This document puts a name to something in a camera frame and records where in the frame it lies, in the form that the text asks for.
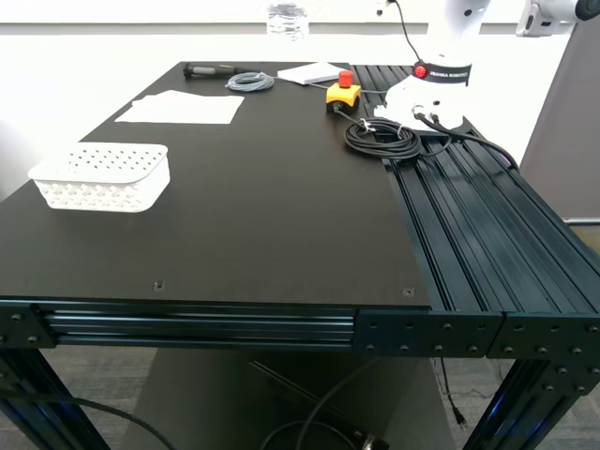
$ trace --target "water bottle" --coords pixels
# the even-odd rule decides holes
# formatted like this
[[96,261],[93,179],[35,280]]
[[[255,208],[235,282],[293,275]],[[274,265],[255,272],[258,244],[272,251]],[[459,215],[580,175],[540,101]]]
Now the water bottle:
[[269,7],[266,34],[287,40],[304,40],[308,36],[308,16],[295,3],[273,3]]

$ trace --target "white plastic basket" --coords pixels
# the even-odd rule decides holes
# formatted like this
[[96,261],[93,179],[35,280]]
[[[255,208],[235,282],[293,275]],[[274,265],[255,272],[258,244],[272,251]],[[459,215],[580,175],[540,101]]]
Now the white plastic basket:
[[29,178],[51,208],[139,213],[171,181],[167,152],[164,145],[80,142],[42,161]]

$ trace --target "paper sheet stack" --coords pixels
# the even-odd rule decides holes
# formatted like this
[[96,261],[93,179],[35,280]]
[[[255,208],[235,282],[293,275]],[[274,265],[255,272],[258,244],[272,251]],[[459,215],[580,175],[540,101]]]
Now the paper sheet stack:
[[165,91],[134,101],[115,122],[227,125],[243,101],[240,96],[205,97]]

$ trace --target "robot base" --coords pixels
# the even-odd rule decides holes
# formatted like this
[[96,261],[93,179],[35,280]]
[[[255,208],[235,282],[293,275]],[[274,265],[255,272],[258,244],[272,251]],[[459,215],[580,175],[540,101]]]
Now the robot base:
[[414,114],[421,112],[429,118],[437,114],[445,128],[462,128],[462,107],[466,94],[465,84],[425,82],[411,75],[387,91],[386,106],[376,108],[375,115],[416,131],[438,134],[415,118]]

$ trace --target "white wall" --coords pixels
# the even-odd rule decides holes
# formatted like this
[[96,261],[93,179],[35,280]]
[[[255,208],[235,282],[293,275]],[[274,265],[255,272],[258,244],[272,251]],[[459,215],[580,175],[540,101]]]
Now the white wall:
[[[425,49],[424,35],[412,40]],[[567,40],[479,38],[467,115],[518,160]],[[400,34],[313,34],[292,49],[265,35],[0,36],[0,200],[42,156],[81,139],[182,60],[411,64],[413,56]]]
[[[407,23],[428,23],[442,0],[402,0]],[[296,0],[316,23],[396,22],[396,6],[382,17],[376,0]],[[262,23],[271,0],[4,0],[0,23]],[[518,21],[525,0],[499,0],[486,23]]]

